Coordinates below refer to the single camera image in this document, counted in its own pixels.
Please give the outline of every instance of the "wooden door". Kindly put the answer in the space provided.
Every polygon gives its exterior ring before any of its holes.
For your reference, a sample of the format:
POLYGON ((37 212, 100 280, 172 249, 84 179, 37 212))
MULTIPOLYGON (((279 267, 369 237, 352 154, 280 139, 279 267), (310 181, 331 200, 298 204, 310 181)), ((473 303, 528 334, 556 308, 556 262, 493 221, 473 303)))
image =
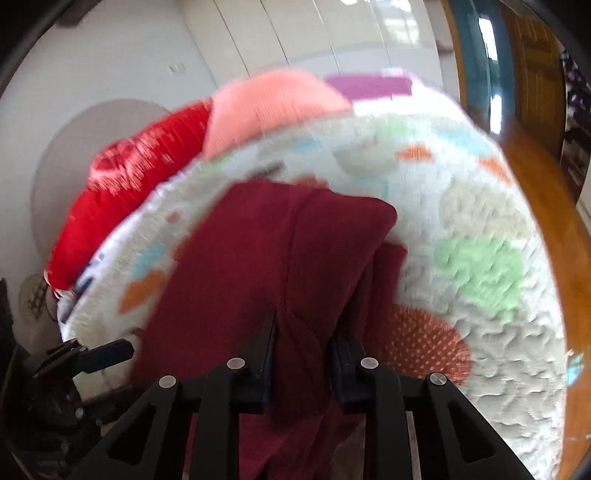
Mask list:
POLYGON ((566 121, 566 88, 554 34, 540 20, 501 5, 513 51, 515 116, 558 160, 566 121))

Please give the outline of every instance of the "purple cloth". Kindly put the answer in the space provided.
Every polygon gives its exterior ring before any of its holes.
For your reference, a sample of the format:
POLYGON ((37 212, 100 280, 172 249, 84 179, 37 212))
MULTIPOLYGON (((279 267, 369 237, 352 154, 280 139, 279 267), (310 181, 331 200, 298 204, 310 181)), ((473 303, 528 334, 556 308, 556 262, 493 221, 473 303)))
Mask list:
POLYGON ((413 94, 413 81, 402 76, 382 77, 380 74, 353 73, 331 75, 325 81, 351 101, 413 94))

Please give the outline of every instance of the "mattress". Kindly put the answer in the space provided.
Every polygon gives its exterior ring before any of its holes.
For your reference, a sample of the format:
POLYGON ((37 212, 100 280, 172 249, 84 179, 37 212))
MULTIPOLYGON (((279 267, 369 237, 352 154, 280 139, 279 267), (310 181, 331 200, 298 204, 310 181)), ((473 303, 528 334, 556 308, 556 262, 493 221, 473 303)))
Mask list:
MULTIPOLYGON (((460 333, 473 362, 461 391, 535 478, 553 479, 566 351, 543 237, 499 147, 453 102, 424 93, 415 97, 421 104, 363 102, 353 115, 274 132, 214 163, 196 159, 96 253, 80 279, 89 287, 63 316, 64 339, 95 347, 128 338, 139 348, 183 242, 233 181, 314 175, 335 192, 396 208, 388 239, 408 247, 397 304, 428 310, 460 333)), ((125 383, 132 362, 76 377, 82 396, 125 383)), ((342 448, 362 449, 362 430, 356 435, 342 448)), ((359 469, 335 472, 360 478, 359 469)))

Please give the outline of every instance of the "triangular cutout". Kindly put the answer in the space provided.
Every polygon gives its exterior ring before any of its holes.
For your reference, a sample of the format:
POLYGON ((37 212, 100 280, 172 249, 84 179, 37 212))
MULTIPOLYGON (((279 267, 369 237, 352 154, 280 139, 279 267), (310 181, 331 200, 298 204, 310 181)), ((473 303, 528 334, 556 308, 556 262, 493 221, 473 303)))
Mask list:
POLYGON ((461 406, 451 402, 448 408, 464 461, 472 463, 492 457, 495 454, 495 448, 461 406))
POLYGON ((107 451, 107 455, 120 462, 137 465, 142 460, 152 422, 156 415, 156 406, 148 405, 134 422, 125 430, 107 451))

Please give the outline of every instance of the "bed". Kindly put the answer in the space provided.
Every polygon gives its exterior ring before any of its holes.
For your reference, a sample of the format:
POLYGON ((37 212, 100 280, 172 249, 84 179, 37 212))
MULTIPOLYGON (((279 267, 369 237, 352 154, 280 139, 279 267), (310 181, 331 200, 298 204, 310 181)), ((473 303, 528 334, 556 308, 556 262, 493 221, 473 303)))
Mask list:
MULTIPOLYGON (((420 82, 408 97, 264 135, 214 162, 199 157, 160 184, 95 254, 76 298, 60 302, 64 340, 88 347, 141 329, 183 242, 235 180, 313 176, 338 193, 392 204, 388 239, 408 248, 398 305, 453 327, 472 367, 462 392, 539 480, 560 464, 566 401, 564 325, 543 237, 502 151, 449 98, 420 82)), ((133 359, 75 381, 83 398, 126 381, 133 359)), ((362 458, 361 431, 350 458, 362 458)), ((340 478, 359 478, 340 469, 340 478)))

